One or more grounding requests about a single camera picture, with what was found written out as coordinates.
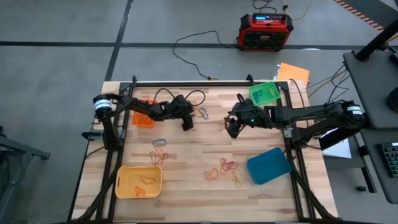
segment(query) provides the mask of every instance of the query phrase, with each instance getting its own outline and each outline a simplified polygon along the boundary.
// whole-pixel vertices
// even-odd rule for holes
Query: white paper
[[[335,129],[328,131],[326,134],[321,136],[321,138],[331,133],[334,130]],[[351,151],[349,150],[348,139],[344,139],[341,142],[335,144],[334,146],[323,150],[322,154],[325,156],[334,156],[334,157],[351,159]]]

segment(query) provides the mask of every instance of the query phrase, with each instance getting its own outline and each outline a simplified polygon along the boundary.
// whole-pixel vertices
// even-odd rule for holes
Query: orange basket
[[[162,191],[160,166],[121,166],[116,177],[115,194],[118,198],[152,198]]]
[[[143,102],[152,103],[153,100],[141,100]],[[134,112],[134,116],[132,117],[131,124],[135,124],[136,126],[153,128],[155,126],[155,121],[153,121],[150,117],[145,114]]]

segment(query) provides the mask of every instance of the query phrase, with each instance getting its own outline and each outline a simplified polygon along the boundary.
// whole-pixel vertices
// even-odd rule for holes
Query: blue plastic tray
[[[278,147],[249,159],[247,167],[256,184],[265,184],[292,170],[289,161]]]

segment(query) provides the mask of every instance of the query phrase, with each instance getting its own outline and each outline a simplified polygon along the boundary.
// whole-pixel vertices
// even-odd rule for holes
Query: keyboard
[[[398,142],[377,145],[390,177],[398,177]]]

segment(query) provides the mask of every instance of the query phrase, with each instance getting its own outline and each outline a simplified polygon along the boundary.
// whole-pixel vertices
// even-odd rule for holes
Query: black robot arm
[[[306,108],[290,108],[288,106],[265,106],[263,109],[254,106],[250,99],[243,100],[238,94],[239,103],[236,103],[232,111],[225,118],[225,126],[232,138],[245,126],[252,128],[277,128],[287,130],[297,121],[325,118],[307,128],[291,129],[292,145],[305,147],[313,136],[324,134],[332,129],[337,129],[328,138],[333,142],[340,142],[348,136],[357,133],[364,125],[364,116],[361,108],[353,101],[338,101],[321,106],[309,106]]]
[[[119,103],[117,110],[112,109],[111,102],[114,100]],[[117,127],[112,124],[111,118],[127,109],[146,114],[154,121],[182,119],[184,131],[193,128],[192,116],[190,115],[193,112],[193,105],[182,95],[176,96],[170,103],[168,101],[147,103],[128,95],[109,93],[96,96],[93,102],[95,117],[104,126],[103,141],[105,149],[121,148],[121,139]]]

